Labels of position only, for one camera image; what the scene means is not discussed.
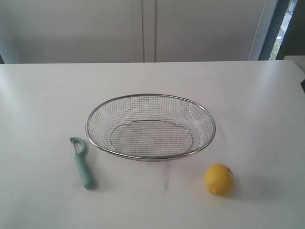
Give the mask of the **teal handled peeler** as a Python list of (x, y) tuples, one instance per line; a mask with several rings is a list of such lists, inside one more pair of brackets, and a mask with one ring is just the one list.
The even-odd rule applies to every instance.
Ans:
[(83, 139), (78, 137), (70, 137), (69, 141), (73, 143), (73, 148), (75, 151), (74, 160), (79, 171), (82, 185), (86, 190), (92, 190), (95, 188), (95, 180), (89, 166), (86, 163), (86, 155), (88, 152), (87, 145)]

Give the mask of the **yellow lemon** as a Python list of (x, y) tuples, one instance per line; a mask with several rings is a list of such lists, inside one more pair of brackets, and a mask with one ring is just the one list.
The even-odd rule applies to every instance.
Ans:
[(218, 196), (229, 194), (234, 187), (234, 177), (231, 169), (223, 164), (211, 165), (204, 176), (207, 190)]

